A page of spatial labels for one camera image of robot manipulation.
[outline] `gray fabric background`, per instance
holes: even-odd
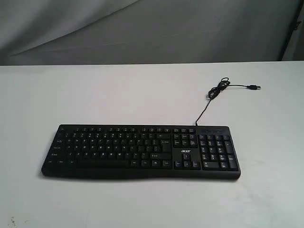
[[[33,17],[9,36],[4,32],[1,64],[275,61],[299,4],[299,0],[44,2],[37,12],[50,10],[47,17]],[[6,24],[15,26],[15,21]]]

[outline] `white surface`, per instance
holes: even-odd
[[[219,180],[44,178],[59,124],[230,127],[241,167]],[[303,227],[304,62],[0,67],[0,227]]]

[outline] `white table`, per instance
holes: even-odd
[[[222,180],[41,175],[60,124],[230,127],[241,167]],[[304,224],[304,62],[0,66],[0,227],[295,228]]]

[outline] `computer keyboard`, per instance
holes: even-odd
[[[86,179],[241,174],[226,126],[60,125],[41,170],[45,176]]]

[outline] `space bar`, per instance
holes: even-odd
[[[78,165],[86,168],[127,168],[128,161],[112,160],[79,160]]]

